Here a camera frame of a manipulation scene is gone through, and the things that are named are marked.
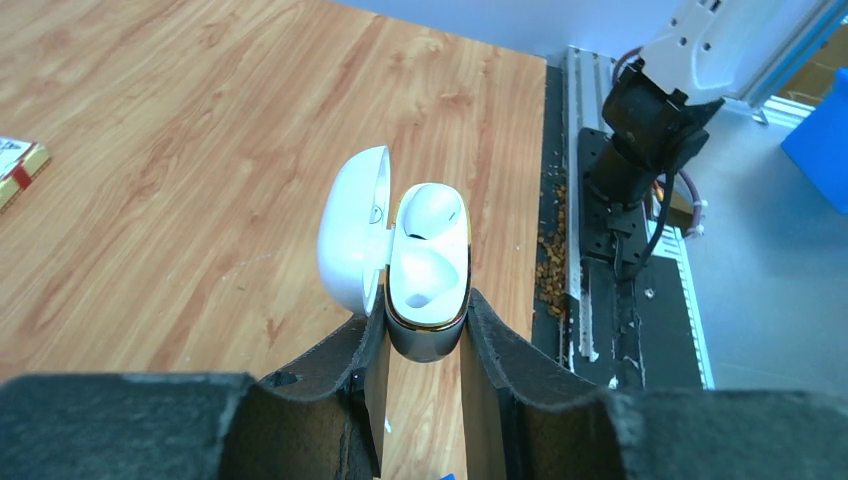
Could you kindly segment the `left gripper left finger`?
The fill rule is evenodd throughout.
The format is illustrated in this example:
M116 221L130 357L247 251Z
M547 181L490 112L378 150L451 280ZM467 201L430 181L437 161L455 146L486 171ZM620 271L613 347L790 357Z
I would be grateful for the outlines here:
M385 307L285 366L31 374L1 387L5 479L373 479L382 473Z

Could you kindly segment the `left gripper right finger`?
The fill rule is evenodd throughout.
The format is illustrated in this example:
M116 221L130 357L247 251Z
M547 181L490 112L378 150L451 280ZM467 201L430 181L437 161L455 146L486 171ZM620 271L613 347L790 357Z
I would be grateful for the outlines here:
M843 479L847 402L803 391L593 384L472 291L460 339L471 479Z

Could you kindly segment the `white earbud charging case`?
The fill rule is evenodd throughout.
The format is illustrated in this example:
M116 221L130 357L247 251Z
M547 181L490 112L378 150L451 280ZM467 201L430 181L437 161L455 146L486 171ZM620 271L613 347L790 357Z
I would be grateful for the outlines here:
M352 156L323 210L317 264L324 289L353 314L382 304L391 342L405 358L429 363L457 345L471 296L468 209L453 187L410 187L389 205L387 146Z

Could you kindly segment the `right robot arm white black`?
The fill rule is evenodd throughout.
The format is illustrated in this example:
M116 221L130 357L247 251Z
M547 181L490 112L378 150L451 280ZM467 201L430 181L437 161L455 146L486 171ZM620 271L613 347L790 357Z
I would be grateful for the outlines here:
M783 1L683 1L624 66L604 101L612 129L586 174L606 205L637 206L659 177L674 180L709 139L706 126L738 75L759 62Z

